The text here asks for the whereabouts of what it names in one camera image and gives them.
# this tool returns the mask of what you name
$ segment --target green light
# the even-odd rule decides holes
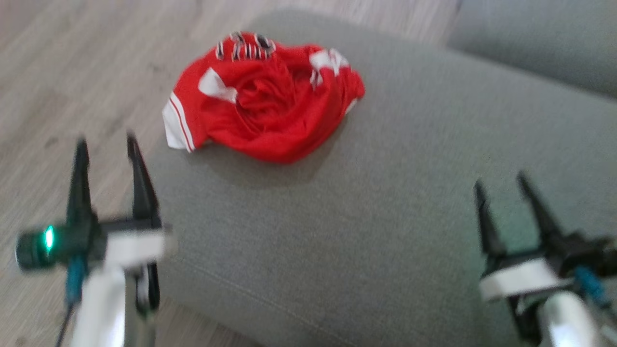
[[[45,230],[45,247],[47,247],[47,252],[51,250],[54,246],[54,227],[50,225]]]

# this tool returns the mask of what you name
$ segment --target red stripe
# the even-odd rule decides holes
[[[173,100],[171,98],[169,99],[169,102],[172,104],[173,108],[176,110],[176,114],[178,115],[178,121],[180,121],[180,128],[182,128],[182,133],[184,134],[184,139],[186,140],[186,145],[189,147],[189,152],[190,152],[192,151],[191,143],[189,142],[188,136],[186,136],[186,131],[184,130],[184,125],[182,124],[182,118],[180,117],[180,112],[178,111],[176,104],[173,103]]]

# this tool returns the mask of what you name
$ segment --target crumpled red shirt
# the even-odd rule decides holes
[[[319,147],[364,93],[335,49],[232,33],[180,76],[163,109],[167,143],[192,152],[212,140],[292,163]]]

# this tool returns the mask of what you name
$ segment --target gray couch cushion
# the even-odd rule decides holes
[[[617,1],[463,0],[448,46],[617,97]]]
[[[535,242],[521,168],[564,225],[617,227],[617,104],[308,13],[247,29],[336,47],[366,97],[294,165],[162,136],[147,164],[180,235],[164,294],[267,346],[518,346],[479,297],[476,179],[513,247]]]

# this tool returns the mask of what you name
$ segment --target red fabric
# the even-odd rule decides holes
[[[332,64],[315,71],[316,54],[326,54]],[[237,91],[235,102],[200,90],[209,69],[228,88],[226,95]],[[193,62],[174,89],[188,126],[183,132],[190,132],[194,148],[213,140],[279,163],[297,161],[319,147],[364,93],[362,79],[338,52],[315,45],[287,48],[253,33],[232,33]]]

